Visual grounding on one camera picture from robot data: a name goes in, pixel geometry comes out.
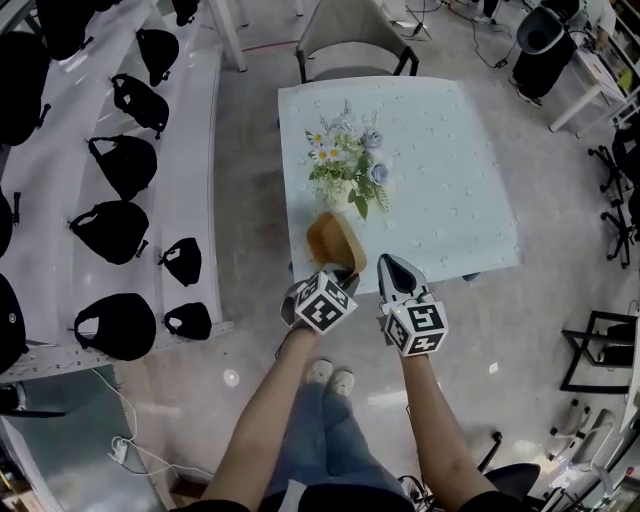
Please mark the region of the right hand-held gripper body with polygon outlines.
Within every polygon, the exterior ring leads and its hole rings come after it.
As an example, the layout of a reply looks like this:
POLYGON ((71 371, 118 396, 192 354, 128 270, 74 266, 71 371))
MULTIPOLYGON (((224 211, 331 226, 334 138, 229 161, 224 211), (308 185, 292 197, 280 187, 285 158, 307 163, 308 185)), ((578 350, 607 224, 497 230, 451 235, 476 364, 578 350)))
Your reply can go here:
POLYGON ((441 347, 447 336, 444 304, 431 292, 415 297, 382 296, 381 332, 389 346, 395 346, 402 357, 428 355, 441 347))

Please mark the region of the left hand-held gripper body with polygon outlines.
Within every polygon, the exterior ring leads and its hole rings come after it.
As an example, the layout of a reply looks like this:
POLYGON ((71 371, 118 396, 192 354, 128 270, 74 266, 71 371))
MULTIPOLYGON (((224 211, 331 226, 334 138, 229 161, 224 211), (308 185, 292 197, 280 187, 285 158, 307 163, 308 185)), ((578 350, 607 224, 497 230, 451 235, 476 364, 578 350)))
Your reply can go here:
POLYGON ((280 317, 289 328, 304 324, 318 334, 327 334, 357 308, 332 274, 316 272, 287 290, 280 317))

